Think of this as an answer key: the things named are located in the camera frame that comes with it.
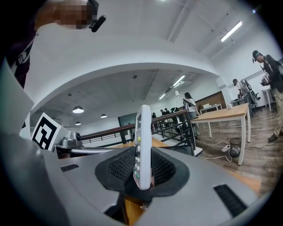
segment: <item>black vent grille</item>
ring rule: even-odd
[[[116,159],[109,165],[109,173],[126,183],[129,176],[133,173],[135,155],[136,150],[133,149]]]
[[[214,190],[233,217],[236,217],[247,208],[227,185],[216,186]]]
[[[67,165],[67,166],[62,166],[61,170],[63,172],[69,171],[69,170],[73,170],[75,168],[78,168],[79,166],[77,164],[71,164],[71,165]]]
[[[153,150],[151,150],[151,168],[155,186],[170,180],[176,173],[175,165]]]

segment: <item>trash can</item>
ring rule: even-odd
[[[232,158],[237,158],[241,152],[241,138],[233,138],[230,140],[230,155]]]

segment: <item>woman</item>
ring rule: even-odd
[[[152,113],[152,118],[156,118],[156,115],[155,115],[155,113],[154,113],[154,112]],[[157,130],[157,129],[158,129],[157,124],[154,124],[153,126],[154,126],[154,129],[155,129],[155,130]]]
[[[189,93],[185,93],[185,99],[194,105],[193,107],[188,106],[190,118],[195,118],[198,115],[200,115],[198,108],[195,104],[195,101],[193,100],[193,98],[191,97]],[[197,124],[195,124],[195,126],[193,127],[193,131],[194,131],[194,134],[199,135],[199,126]]]

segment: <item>shoe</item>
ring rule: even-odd
[[[278,137],[276,137],[274,134],[268,138],[268,142],[274,142],[278,139]]]

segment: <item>black jacket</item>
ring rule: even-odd
[[[271,82],[271,88],[275,87],[280,93],[282,93],[283,79],[280,74],[277,62],[270,55],[264,56],[264,69],[269,74],[268,78]]]

